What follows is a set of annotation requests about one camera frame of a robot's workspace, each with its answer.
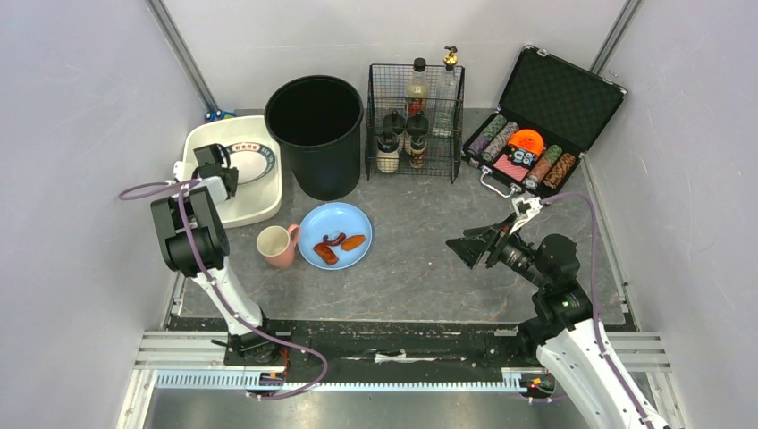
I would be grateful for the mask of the white patterned rim plate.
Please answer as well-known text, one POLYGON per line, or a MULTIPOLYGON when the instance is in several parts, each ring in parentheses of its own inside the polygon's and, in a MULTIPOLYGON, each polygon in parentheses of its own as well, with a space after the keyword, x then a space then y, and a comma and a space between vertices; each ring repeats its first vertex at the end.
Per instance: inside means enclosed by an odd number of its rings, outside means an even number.
POLYGON ((271 172, 276 163, 276 154, 268 146, 256 142, 241 142, 229 145, 231 167, 238 170, 238 184, 258 181, 271 172))

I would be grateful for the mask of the pink handled cream mug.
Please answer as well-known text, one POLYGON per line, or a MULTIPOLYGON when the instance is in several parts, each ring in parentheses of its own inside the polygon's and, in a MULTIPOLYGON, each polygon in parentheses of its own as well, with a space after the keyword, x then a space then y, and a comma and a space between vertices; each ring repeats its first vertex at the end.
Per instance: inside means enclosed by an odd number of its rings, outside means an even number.
POLYGON ((257 236, 256 246, 267 263, 277 268, 291 266, 299 242, 300 226, 268 226, 257 236))

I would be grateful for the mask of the small dark spice jar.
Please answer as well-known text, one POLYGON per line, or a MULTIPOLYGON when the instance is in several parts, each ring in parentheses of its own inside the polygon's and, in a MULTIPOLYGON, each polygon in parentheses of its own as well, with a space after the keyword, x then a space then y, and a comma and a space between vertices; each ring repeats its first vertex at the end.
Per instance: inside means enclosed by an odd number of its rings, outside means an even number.
POLYGON ((414 169, 420 169, 425 164, 426 141, 424 135, 412 136, 410 138, 410 165, 414 169))

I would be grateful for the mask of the blue plate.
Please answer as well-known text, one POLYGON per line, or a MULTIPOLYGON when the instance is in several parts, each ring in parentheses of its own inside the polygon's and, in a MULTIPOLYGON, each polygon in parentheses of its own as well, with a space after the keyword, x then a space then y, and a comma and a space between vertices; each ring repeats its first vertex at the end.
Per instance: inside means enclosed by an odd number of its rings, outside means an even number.
POLYGON ((327 271, 341 270, 357 264, 368 252, 373 239, 373 227, 367 215, 356 206, 342 202, 322 204, 311 210, 299 223, 299 252, 310 265, 327 271), (358 248, 343 251, 341 246, 331 247, 339 261, 327 266, 313 250, 323 242, 323 236, 334 237, 344 232, 347 238, 362 234, 366 241, 358 248))

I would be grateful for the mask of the spice jar black lid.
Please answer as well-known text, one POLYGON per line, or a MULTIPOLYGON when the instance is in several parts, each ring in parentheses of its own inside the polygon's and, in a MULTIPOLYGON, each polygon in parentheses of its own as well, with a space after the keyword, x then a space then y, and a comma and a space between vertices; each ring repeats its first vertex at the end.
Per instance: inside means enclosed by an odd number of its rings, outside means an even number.
POLYGON ((382 133, 388 135, 391 132, 396 137, 401 137, 406 130, 406 118, 398 110, 391 110, 382 119, 382 133))
POLYGON ((394 173, 399 168, 399 141, 391 131, 386 131, 377 141, 376 166, 380 172, 394 173))
POLYGON ((419 111, 413 116, 410 116, 406 122, 406 134, 408 135, 408 143, 412 141, 421 141, 425 139, 426 134, 429 131, 429 120, 425 115, 425 112, 419 111))

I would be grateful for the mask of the clear bottle gold pump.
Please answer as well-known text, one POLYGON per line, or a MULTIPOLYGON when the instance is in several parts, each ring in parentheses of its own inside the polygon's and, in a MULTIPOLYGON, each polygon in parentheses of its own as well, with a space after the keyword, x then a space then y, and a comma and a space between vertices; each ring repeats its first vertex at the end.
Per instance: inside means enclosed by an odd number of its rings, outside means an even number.
POLYGON ((448 138, 453 132, 453 115, 458 94, 458 79, 455 74, 458 49, 455 46, 446 46, 445 49, 448 50, 448 54, 443 58, 444 69, 437 80, 435 93, 432 134, 437 138, 448 138))

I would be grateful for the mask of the sauce bottle red label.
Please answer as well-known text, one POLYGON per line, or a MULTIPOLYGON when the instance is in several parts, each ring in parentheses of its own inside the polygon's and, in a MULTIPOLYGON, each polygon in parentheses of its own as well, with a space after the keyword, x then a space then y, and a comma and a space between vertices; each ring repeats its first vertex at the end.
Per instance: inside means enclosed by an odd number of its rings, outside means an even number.
POLYGON ((405 87, 407 117, 413 117, 425 110, 429 98, 429 84, 425 77, 426 60, 418 57, 414 60, 412 73, 405 87))

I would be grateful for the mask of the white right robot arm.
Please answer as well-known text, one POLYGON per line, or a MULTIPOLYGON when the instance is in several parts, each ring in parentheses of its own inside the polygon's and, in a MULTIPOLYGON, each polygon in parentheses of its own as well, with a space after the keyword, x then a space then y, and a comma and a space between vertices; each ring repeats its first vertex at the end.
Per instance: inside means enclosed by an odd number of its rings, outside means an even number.
POLYGON ((668 427, 619 362, 578 282, 576 243, 556 233, 538 245, 528 243, 516 222, 511 214, 445 244, 470 269, 480 262, 488 268, 503 264, 536 286, 535 317, 518 325, 523 353, 553 375, 592 428, 668 427))

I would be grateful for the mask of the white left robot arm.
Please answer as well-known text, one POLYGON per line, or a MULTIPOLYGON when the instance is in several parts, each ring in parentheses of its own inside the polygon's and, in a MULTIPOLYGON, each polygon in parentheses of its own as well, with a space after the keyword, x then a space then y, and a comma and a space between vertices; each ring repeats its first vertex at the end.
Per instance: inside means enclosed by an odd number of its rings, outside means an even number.
POLYGON ((267 331, 261 307, 244 292, 231 268, 230 245, 216 206, 236 193, 238 170, 228 150, 194 150, 198 166, 190 179, 170 185, 176 193, 150 203, 161 255, 167 267, 206 292, 227 326, 227 365, 272 364, 282 345, 267 331))

